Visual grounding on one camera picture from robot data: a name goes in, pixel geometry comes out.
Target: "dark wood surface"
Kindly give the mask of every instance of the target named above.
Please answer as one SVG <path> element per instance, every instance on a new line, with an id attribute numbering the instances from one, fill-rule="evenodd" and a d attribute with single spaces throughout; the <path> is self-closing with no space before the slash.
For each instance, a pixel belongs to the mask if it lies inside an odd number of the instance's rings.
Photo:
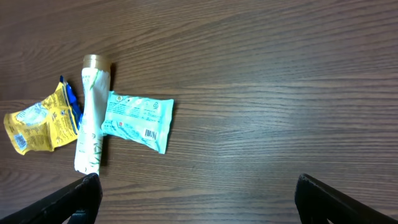
<path id="1" fill-rule="evenodd" d="M 166 155 L 107 137 L 98 223 L 298 223 L 306 172 L 398 218 L 398 1 L 0 0 L 0 116 L 118 93 L 175 100 Z M 0 216 L 82 176 L 76 142 L 19 155 L 0 127 Z"/>

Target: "white tube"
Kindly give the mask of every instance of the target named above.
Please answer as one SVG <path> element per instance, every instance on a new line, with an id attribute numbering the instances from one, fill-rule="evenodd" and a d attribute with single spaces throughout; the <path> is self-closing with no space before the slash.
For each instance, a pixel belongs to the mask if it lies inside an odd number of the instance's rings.
<path id="1" fill-rule="evenodd" d="M 108 102 L 110 61 L 99 55 L 86 55 L 81 77 L 85 93 L 85 109 L 80 121 L 76 145 L 75 170 L 84 174 L 100 174 L 103 133 Z"/>

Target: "yellow snack wrapper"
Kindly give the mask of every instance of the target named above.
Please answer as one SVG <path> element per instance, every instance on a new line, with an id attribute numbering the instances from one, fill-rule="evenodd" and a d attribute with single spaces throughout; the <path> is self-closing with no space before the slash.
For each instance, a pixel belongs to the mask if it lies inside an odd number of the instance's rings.
<path id="1" fill-rule="evenodd" d="M 78 137 L 78 128 L 67 97 L 67 83 L 60 82 L 55 93 L 23 111 L 6 114 L 4 125 L 15 150 L 54 151 Z"/>

